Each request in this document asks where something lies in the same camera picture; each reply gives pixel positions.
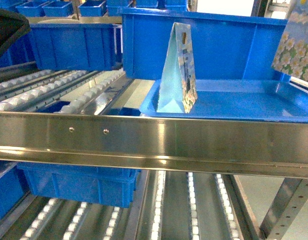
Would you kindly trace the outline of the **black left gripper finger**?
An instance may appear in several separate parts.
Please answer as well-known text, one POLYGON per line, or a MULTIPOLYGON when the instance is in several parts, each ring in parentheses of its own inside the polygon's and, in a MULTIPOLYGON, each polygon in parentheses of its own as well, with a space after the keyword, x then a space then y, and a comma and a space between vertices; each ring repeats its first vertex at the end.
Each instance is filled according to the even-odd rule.
POLYGON ((28 19, 0 8, 0 68, 31 61, 28 19))

